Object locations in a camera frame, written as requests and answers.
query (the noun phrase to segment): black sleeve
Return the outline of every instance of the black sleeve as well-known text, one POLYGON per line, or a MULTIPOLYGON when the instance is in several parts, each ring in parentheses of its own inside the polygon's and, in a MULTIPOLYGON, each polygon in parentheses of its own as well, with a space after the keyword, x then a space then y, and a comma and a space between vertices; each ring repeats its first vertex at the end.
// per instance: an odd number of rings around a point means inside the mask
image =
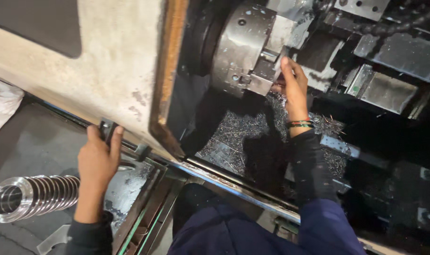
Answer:
POLYGON ((110 255, 112 232, 107 212, 99 223, 86 224, 72 221, 68 233, 66 255, 110 255))
POLYGON ((291 139, 290 162, 300 208, 317 198, 338 202, 332 176, 314 129, 291 139))

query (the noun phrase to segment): green bangle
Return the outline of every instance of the green bangle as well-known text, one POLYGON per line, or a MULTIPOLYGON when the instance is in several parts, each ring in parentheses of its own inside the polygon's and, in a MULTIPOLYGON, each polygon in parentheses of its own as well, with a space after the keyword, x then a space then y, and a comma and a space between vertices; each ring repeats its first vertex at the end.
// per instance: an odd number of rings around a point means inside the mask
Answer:
POLYGON ((312 124, 290 124, 286 125, 286 127, 289 128, 314 128, 314 125, 312 124))
POLYGON ((312 120, 297 120, 297 121, 290 121, 290 122, 288 122, 288 123, 300 123, 300 122, 309 122, 309 123, 314 123, 314 121, 312 121, 312 120))

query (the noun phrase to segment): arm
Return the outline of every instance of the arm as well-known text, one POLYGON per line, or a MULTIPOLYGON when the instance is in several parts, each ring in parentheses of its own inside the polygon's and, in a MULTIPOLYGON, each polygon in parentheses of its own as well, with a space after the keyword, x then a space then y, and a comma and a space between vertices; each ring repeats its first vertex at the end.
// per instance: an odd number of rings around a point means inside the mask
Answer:
MULTIPOLYGON (((307 120, 308 79, 302 68, 287 57, 282 59, 281 69, 285 82, 272 89, 286 95, 290 122, 307 120)), ((365 254, 338 204, 332 176, 314 130, 291 127, 289 133, 290 161, 301 215, 299 245, 312 254, 365 254)))
POLYGON ((81 178, 75 216, 69 229, 66 254, 111 254, 112 233, 103 214, 106 189, 117 171, 123 128, 116 127, 109 148, 96 126, 87 128, 87 143, 78 155, 81 178))

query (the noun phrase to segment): beige metal panel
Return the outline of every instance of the beige metal panel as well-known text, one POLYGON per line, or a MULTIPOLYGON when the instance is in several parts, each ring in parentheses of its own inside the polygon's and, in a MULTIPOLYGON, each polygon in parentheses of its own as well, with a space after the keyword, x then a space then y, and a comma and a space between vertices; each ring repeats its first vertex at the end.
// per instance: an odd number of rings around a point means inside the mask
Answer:
POLYGON ((79 0, 78 59, 0 29, 0 79, 93 123, 112 119, 170 158, 148 130, 164 4, 79 0))

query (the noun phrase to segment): bangle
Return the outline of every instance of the bangle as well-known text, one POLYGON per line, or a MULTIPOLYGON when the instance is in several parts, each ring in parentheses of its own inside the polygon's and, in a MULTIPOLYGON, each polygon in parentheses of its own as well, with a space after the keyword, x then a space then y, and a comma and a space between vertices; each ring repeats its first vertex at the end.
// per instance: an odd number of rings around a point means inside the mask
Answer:
POLYGON ((291 124, 289 128, 314 128, 314 125, 310 124, 291 124))
POLYGON ((286 123, 286 128, 314 128, 313 121, 311 120, 297 120, 286 123))
POLYGON ((309 123, 313 123, 313 121, 312 121, 312 120, 297 120, 297 121, 291 121, 291 122, 288 122, 288 123, 291 123, 291 124, 297 124, 297 123, 301 123, 301 122, 309 122, 309 123))

